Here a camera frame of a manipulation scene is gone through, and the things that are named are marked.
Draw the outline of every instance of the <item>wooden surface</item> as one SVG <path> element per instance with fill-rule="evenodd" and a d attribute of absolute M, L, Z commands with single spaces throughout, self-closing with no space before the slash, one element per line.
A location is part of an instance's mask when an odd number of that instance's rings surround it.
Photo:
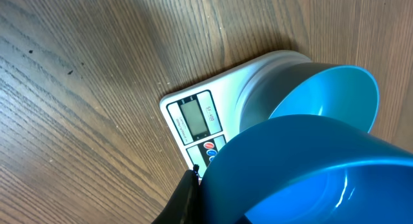
<path fill-rule="evenodd" d="M 159 100 L 272 50 L 367 68 L 413 151 L 412 4 L 0 0 L 0 223 L 150 223 L 186 170 Z"/>

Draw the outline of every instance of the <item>scale weighing platform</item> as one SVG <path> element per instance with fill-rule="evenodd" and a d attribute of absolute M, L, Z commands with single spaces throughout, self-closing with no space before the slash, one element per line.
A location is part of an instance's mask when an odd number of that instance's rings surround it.
<path fill-rule="evenodd" d="M 276 109 L 268 88 L 277 74 L 310 62 L 298 52 L 271 52 L 166 95 L 159 106 L 188 167 L 199 165 L 201 179 L 226 142 Z"/>

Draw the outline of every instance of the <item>blue button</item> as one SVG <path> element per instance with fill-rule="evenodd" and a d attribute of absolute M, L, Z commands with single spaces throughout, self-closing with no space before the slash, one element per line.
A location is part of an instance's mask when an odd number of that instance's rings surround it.
<path fill-rule="evenodd" d="M 209 156 L 216 156 L 217 155 L 217 151 L 216 150 L 207 150 L 206 154 Z"/>

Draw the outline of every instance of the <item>scale label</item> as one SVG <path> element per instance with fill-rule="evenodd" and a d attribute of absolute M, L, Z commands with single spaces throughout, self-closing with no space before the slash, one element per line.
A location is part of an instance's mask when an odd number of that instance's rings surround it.
<path fill-rule="evenodd" d="M 210 134 L 220 132 L 221 125 L 219 124 L 218 115 L 215 106 L 212 102 L 212 97 L 209 91 L 204 91 L 197 95 L 199 105 L 201 106 L 206 125 L 208 126 Z"/>

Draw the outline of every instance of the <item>black object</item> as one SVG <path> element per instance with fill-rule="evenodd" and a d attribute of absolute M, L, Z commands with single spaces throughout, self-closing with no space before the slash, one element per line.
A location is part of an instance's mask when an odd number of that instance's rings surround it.
<path fill-rule="evenodd" d="M 193 170 L 187 170 L 166 207 L 152 224 L 203 224 L 201 191 L 198 182 L 199 165 L 194 165 Z M 251 224 L 243 216 L 235 224 Z"/>

